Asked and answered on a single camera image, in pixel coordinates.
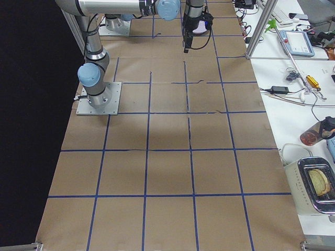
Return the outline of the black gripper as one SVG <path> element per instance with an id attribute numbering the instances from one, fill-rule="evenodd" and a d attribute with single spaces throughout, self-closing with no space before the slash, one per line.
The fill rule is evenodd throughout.
<path id="1" fill-rule="evenodd" d="M 195 19 L 190 17 L 183 17 L 184 53 L 188 53 L 189 49 L 192 46 L 194 29 L 195 29 Z"/>

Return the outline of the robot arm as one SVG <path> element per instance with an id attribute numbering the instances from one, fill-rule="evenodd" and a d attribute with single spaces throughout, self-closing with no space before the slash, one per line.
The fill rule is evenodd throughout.
<path id="1" fill-rule="evenodd" d="M 85 46 L 85 63 L 77 75 L 87 94 L 90 107 L 101 109 L 112 99 L 112 92 L 104 82 L 109 65 L 109 53 L 103 47 L 99 35 L 96 16 L 129 21 L 134 16 L 147 17 L 159 15 L 162 19 L 174 19 L 181 6 L 180 1 L 57 1 L 56 4 L 67 14 L 74 16 L 81 31 Z"/>
<path id="2" fill-rule="evenodd" d="M 146 16 L 159 15 L 162 19 L 170 21 L 176 17 L 180 10 L 180 1 L 139 1 L 140 16 L 135 14 L 105 14 L 106 19 L 121 19 L 131 21 Z M 213 16 L 204 9 L 204 1 L 186 1 L 183 27 L 187 31 L 194 31 L 198 23 L 203 21 L 207 30 L 213 25 Z"/>

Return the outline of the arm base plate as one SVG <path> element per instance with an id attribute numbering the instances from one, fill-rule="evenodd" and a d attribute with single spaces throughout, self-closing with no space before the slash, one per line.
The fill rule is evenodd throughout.
<path id="1" fill-rule="evenodd" d="M 104 18 L 105 23 L 99 26 L 101 37 L 128 37 L 130 35 L 131 21 L 119 18 Z"/>
<path id="2" fill-rule="evenodd" d="M 78 116 L 118 115 L 122 82 L 105 82 L 105 90 L 99 96 L 90 96 L 82 88 L 76 114 Z"/>

